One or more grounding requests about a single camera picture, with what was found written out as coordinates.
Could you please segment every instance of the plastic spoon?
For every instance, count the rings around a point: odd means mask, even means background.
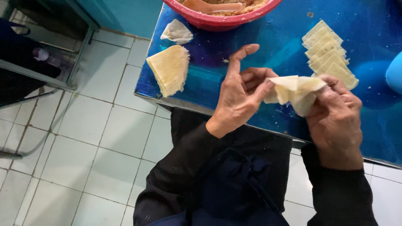
[[[212,12],[226,12],[226,11],[241,11],[243,4],[239,3],[228,3],[228,4],[208,4],[202,0],[185,0],[182,4],[183,6],[194,10],[196,12],[201,12],[203,14],[209,14]]]

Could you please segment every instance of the pink plastic bowl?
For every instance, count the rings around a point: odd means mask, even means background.
[[[282,0],[270,0],[263,7],[238,16],[210,16],[184,7],[176,0],[163,0],[170,8],[182,15],[190,24],[207,31],[228,31],[251,22],[277,7]]]

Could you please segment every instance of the blue table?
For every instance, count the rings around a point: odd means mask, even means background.
[[[397,0],[284,0],[265,17],[222,33],[197,29],[164,5],[148,56],[175,44],[160,40],[173,19],[184,23],[194,34],[194,39],[184,45],[191,54],[184,91],[162,98],[145,62],[136,95],[196,111],[200,111],[196,108],[209,109],[212,113],[228,66],[223,59],[249,43],[260,44],[260,49],[242,61],[242,70],[250,66],[269,67],[280,76],[310,76],[313,72],[307,65],[302,36],[323,19],[344,40],[342,46],[351,58],[349,69],[360,80],[353,93],[364,105],[361,110],[363,155],[402,165],[402,96],[389,89],[385,82],[389,64],[402,51],[402,8]],[[247,123],[311,140],[305,119],[297,116],[291,105],[263,103]]]

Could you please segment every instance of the white tile floor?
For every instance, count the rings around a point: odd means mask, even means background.
[[[132,225],[146,176],[172,148],[170,113],[133,95],[149,41],[106,31],[94,39],[76,93],[0,110],[0,150],[29,154],[0,159],[1,226]],[[400,226],[402,171],[364,167],[379,225]],[[284,213],[291,226],[315,214],[311,187],[294,149]]]

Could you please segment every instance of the finger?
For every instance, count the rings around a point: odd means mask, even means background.
[[[264,80],[265,80],[265,78],[257,78],[257,79],[253,79],[249,82],[246,82],[246,90],[250,90],[252,88],[259,86],[261,83],[264,82]]]
[[[259,44],[244,45],[229,58],[228,74],[240,73],[240,61],[247,55],[257,52],[260,48]]]
[[[275,83],[270,81],[269,79],[265,79],[263,83],[261,83],[254,93],[252,94],[251,98],[254,99],[256,103],[261,103],[264,97],[275,87]]]
[[[274,78],[279,77],[270,68],[247,68],[246,70],[240,72],[242,80],[248,82],[254,78]]]
[[[339,78],[332,77],[328,74],[322,74],[320,75],[320,78],[339,95],[351,94],[351,92],[346,88],[345,84]]]
[[[250,89],[250,90],[247,90],[247,95],[253,95],[254,93],[255,93],[255,90],[257,89],[257,87],[254,87],[254,88],[252,88],[252,89]]]
[[[341,99],[345,102],[346,106],[350,109],[355,109],[355,110],[360,111],[360,109],[363,106],[361,100],[353,94],[342,95]]]
[[[344,111],[347,109],[345,102],[342,101],[340,95],[333,91],[329,86],[324,86],[315,92],[320,104],[327,107],[330,112]]]

